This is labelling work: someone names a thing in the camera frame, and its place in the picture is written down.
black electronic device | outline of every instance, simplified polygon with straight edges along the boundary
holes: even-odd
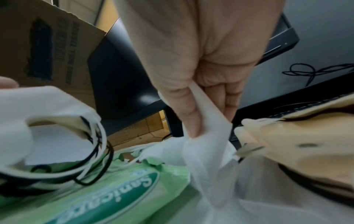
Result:
[[[290,50],[298,41],[294,29],[282,15],[259,63]],[[88,67],[96,109],[108,135],[160,110],[165,110],[172,135],[183,134],[179,119],[150,83],[121,19],[89,57]]]

gray wall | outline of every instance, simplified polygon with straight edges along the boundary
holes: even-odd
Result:
[[[354,1],[288,0],[284,13],[300,41],[294,49],[257,66],[248,80],[240,107],[303,88],[306,77],[283,75],[293,63],[320,69],[354,63]],[[311,85],[349,70],[318,76]]]

finger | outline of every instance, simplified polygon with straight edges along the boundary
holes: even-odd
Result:
[[[215,86],[205,87],[206,95],[211,99],[211,101],[215,104],[215,106],[224,113],[225,109],[225,98],[226,98],[226,90],[225,84],[218,84]]]
[[[225,86],[226,97],[225,97],[225,109],[224,116],[232,122],[235,117],[236,111],[239,107],[242,91],[246,84],[246,79],[235,83],[228,83]]]
[[[183,122],[188,136],[197,137],[200,133],[202,118],[191,90],[187,87],[175,91],[161,91],[161,94]]]
[[[0,76],[0,89],[18,88],[18,83],[10,78]]]

beige face mask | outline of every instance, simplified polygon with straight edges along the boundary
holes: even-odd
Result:
[[[351,184],[354,94],[282,118],[244,119],[240,157],[263,155],[301,174]]]

coiled black cable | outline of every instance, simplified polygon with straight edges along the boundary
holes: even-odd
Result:
[[[296,65],[302,65],[305,67],[310,68],[312,71],[307,72],[307,71],[301,71],[301,70],[293,70],[293,67]],[[328,73],[332,73],[332,72],[337,72],[337,71],[341,71],[344,69],[348,69],[348,68],[354,68],[354,64],[340,64],[340,65],[332,65],[332,66],[328,66],[325,68],[321,68],[320,70],[316,70],[312,65],[309,64],[305,64],[305,63],[295,63],[292,64],[289,68],[289,71],[284,71],[282,72],[284,75],[290,75],[290,76],[305,76],[305,77],[309,77],[306,86],[310,85],[311,82],[314,80],[314,78],[316,76],[320,76],[320,75],[325,75]]]

